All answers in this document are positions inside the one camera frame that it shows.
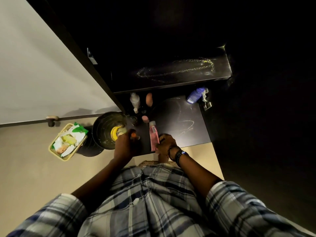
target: hand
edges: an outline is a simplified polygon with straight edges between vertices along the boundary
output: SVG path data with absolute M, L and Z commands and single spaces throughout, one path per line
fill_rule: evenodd
M 120 135 L 115 142 L 114 160 L 122 165 L 122 168 L 132 159 L 131 134 L 136 132 L 129 129 L 125 134 Z
M 159 137 L 159 142 L 160 144 L 156 145 L 156 148 L 158 149 L 158 153 L 163 154 L 163 155 L 167 155 L 168 156 L 168 150 L 169 147 L 172 146 L 177 146 L 176 140 L 173 139 L 173 137 L 171 135 L 168 134 L 162 134 Z M 172 152 L 170 151 L 170 159 L 173 160 L 173 155 L 171 154 Z

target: white button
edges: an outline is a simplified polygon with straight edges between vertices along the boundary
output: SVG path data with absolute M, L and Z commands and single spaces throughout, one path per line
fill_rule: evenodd
M 133 201 L 133 204 L 136 205 L 138 202 L 139 202 L 139 198 L 136 198 L 136 199 Z

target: shirt sleeve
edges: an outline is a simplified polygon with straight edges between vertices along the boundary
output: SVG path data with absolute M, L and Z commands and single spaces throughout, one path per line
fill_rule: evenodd
M 206 197 L 210 220 L 229 236 L 309 236 L 234 182 L 215 184 Z
M 77 236 L 87 217 L 79 199 L 60 194 L 7 236 Z

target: dark background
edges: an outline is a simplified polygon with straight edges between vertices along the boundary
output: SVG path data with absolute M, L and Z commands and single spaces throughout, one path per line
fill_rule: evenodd
M 223 175 L 316 232 L 312 3 L 47 1 L 110 88 L 123 58 L 155 62 L 226 43 L 233 76 L 207 84 L 213 107 L 203 113 Z

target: plastic basket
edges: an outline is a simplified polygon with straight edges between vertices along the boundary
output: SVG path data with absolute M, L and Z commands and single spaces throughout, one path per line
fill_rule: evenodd
M 57 140 L 57 138 L 64 132 L 68 131 L 74 124 L 72 123 L 68 123 L 63 129 L 61 132 L 59 132 L 59 134 L 56 136 L 56 138 L 53 140 L 53 142 L 49 145 L 48 147 L 48 151 L 50 153 L 52 153 L 53 155 L 55 155 L 58 159 L 60 159 L 61 161 L 67 161 L 69 160 L 76 152 L 77 150 L 82 146 L 82 144 L 84 143 L 84 141 L 86 140 L 87 138 L 87 135 L 83 138 L 83 140 L 80 142 L 80 144 L 69 154 L 69 155 L 66 155 L 64 157 L 60 157 L 59 154 L 57 154 L 56 150 L 52 149 L 52 145 L 53 143 Z

